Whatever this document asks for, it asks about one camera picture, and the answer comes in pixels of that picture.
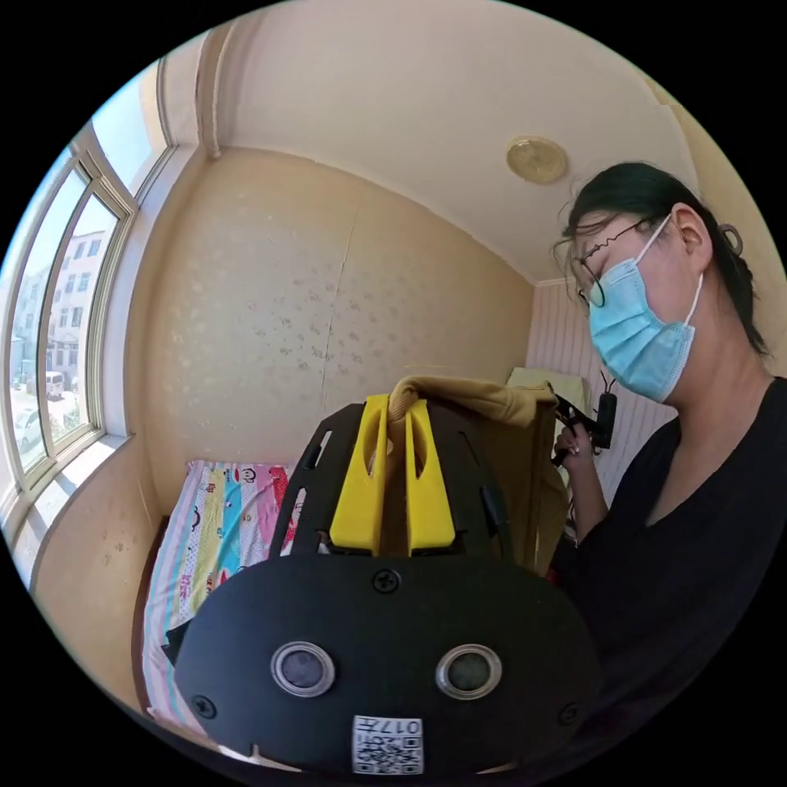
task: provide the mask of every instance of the wooden bed frame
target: wooden bed frame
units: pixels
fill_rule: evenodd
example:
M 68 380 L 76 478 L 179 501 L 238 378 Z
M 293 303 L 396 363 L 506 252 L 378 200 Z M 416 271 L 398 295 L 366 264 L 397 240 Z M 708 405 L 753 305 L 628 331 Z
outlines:
M 150 580 L 153 573 L 153 566 L 156 565 L 156 558 L 158 557 L 158 550 L 161 548 L 161 542 L 164 540 L 166 527 L 170 523 L 170 518 L 164 516 L 161 519 L 161 524 L 158 526 L 158 531 L 153 537 L 153 543 L 148 554 L 148 559 L 145 561 L 145 566 L 142 569 L 142 577 L 139 580 L 139 589 L 137 590 L 137 600 L 134 602 L 134 616 L 131 619 L 131 671 L 134 676 L 134 688 L 137 693 L 137 702 L 139 702 L 140 711 L 148 716 L 148 708 L 150 707 L 150 698 L 148 697 L 148 688 L 145 685 L 145 675 L 142 670 L 142 648 L 144 643 L 143 628 L 145 620 L 145 604 L 148 601 L 148 592 L 150 590 Z

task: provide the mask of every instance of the yellow bracket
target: yellow bracket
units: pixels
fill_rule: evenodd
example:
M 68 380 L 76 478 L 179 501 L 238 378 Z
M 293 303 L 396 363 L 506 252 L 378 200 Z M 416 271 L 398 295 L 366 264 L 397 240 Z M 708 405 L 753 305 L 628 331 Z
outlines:
M 414 549 L 449 547 L 456 533 L 426 401 L 418 399 L 405 419 L 408 554 Z
M 387 452 L 388 397 L 370 396 L 330 526 L 335 546 L 365 550 L 373 557 L 379 553 Z

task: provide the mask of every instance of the windowsill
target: windowsill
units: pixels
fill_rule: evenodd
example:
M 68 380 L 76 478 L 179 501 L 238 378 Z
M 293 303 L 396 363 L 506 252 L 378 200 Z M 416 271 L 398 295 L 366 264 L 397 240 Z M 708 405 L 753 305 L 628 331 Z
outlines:
M 36 558 L 68 507 L 101 467 L 111 460 L 132 438 L 105 434 L 72 459 L 43 489 L 26 513 L 11 546 L 16 569 L 25 588 L 30 581 Z

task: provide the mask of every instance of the ear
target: ear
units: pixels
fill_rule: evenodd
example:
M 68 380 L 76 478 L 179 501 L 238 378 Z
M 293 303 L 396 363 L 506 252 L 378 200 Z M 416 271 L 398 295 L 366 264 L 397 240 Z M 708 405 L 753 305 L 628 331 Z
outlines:
M 672 208 L 672 223 L 691 266 L 698 274 L 704 273 L 713 259 L 713 242 L 705 222 L 691 206 L 678 202 Z

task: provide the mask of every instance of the hair tie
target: hair tie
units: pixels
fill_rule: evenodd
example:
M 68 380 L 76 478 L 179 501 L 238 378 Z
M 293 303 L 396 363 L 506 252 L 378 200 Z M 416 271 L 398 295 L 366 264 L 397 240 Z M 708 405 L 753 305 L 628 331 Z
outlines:
M 719 232 L 721 232 L 721 237 L 727 242 L 727 245 L 732 249 L 732 253 L 736 257 L 740 257 L 740 255 L 744 251 L 744 241 L 740 237 L 740 232 L 732 225 L 732 224 L 719 224 Z M 729 235 L 732 234 L 735 237 L 735 243 L 730 242 Z

